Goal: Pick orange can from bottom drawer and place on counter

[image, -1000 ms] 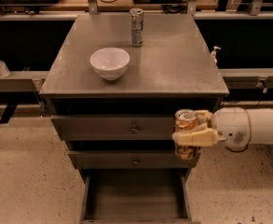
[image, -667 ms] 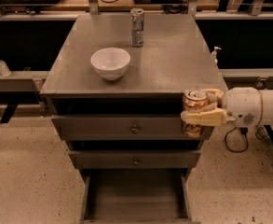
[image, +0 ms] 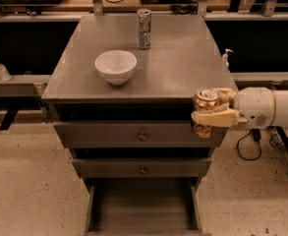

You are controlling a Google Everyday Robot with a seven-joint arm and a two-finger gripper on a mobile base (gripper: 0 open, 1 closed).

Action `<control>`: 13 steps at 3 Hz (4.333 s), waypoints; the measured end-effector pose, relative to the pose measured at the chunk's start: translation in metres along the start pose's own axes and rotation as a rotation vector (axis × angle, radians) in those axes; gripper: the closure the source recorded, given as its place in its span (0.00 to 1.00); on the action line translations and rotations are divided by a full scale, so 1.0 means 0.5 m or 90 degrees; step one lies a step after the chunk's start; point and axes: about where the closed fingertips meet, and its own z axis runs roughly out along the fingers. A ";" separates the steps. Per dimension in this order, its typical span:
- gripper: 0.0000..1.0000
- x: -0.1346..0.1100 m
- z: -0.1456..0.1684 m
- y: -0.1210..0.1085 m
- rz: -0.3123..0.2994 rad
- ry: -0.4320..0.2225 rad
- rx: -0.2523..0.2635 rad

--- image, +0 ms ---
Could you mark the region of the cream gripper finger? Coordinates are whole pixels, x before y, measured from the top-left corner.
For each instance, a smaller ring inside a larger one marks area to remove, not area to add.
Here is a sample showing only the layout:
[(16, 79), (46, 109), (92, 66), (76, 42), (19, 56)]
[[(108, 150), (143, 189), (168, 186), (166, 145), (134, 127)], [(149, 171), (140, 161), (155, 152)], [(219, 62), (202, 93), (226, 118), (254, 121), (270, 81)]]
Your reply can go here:
[(213, 127), (232, 127), (248, 122), (237, 110), (230, 108), (218, 112), (194, 111), (192, 119), (197, 124)]
[(231, 88), (216, 88), (219, 92), (220, 101), (222, 104), (228, 103), (231, 108), (238, 107), (238, 93)]

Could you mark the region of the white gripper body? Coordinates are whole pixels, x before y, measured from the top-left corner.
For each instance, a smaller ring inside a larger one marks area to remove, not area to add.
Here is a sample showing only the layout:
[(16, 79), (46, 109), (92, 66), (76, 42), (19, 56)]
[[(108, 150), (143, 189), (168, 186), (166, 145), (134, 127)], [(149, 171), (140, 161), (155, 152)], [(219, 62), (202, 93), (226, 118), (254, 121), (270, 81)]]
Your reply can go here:
[(274, 93), (268, 88), (242, 89), (238, 92), (237, 109), (248, 129), (266, 129), (274, 119)]

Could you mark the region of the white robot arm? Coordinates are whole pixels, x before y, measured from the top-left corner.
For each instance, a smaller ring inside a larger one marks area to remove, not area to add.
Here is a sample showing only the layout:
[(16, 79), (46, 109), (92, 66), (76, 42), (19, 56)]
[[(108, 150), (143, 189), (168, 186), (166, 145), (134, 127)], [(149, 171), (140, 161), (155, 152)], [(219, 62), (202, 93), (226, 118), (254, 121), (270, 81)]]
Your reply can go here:
[(232, 127), (243, 123), (248, 129), (288, 127), (288, 90), (201, 89), (194, 95), (194, 103), (191, 117), (199, 125)]

